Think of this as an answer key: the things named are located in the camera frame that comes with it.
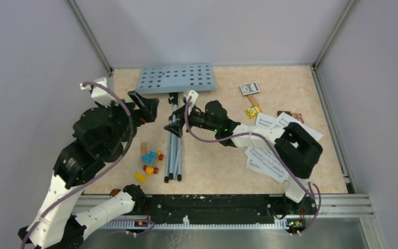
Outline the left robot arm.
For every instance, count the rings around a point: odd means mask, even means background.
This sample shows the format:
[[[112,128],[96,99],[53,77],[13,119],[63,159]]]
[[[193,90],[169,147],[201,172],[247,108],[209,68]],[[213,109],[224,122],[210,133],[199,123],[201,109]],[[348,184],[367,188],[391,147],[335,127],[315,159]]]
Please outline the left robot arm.
[[[73,213],[87,184],[96,180],[106,163],[129,149],[137,128],[157,117],[159,100],[129,92],[130,102],[111,101],[86,110],[74,124],[74,141],[59,154],[51,183],[35,220],[19,230],[23,244],[36,248],[79,248],[94,231],[114,218],[140,214],[146,195],[140,186],[125,186],[118,194],[87,211]]]

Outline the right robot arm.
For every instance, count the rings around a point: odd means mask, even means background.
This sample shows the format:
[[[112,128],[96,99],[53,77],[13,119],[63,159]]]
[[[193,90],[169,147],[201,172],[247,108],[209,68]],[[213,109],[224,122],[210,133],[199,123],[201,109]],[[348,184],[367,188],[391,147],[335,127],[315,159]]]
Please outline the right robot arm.
[[[247,126],[228,117],[219,101],[210,101],[204,110],[192,101],[173,111],[174,120],[164,130],[182,137],[186,128],[200,128],[215,133],[213,142],[225,147],[252,147],[273,153],[289,174],[283,207],[290,214],[304,207],[305,196],[315,197],[316,186],[309,181],[315,165],[323,152],[322,146],[300,124],[290,122],[283,128]]]

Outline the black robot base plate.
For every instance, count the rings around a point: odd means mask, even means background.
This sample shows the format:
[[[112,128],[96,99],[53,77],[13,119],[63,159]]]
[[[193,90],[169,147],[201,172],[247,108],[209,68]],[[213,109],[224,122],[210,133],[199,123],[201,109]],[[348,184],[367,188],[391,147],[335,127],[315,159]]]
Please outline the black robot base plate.
[[[317,207],[310,197],[295,203],[284,195],[152,195],[131,215],[157,225],[287,225],[314,215]]]

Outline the blue music stand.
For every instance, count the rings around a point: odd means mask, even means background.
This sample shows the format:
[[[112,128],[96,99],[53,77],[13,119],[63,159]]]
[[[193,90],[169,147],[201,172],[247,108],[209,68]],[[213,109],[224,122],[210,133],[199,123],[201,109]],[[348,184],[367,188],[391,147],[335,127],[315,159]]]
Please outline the blue music stand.
[[[140,94],[168,94],[168,103],[176,111],[182,106],[183,92],[216,89],[210,63],[174,66],[149,66],[141,69],[136,90]],[[164,182],[182,180],[182,139],[169,133]]]

